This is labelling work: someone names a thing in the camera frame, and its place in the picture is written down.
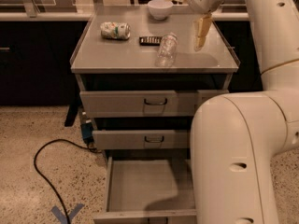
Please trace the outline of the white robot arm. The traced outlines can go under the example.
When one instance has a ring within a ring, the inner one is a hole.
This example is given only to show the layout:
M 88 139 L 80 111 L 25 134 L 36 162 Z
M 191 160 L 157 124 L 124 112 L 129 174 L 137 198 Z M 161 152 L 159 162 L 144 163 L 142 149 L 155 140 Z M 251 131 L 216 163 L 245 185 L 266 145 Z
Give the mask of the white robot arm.
M 263 90 L 215 96 L 193 117 L 197 224 L 279 224 L 270 162 L 298 146 L 298 10 L 293 0 L 245 2 Z

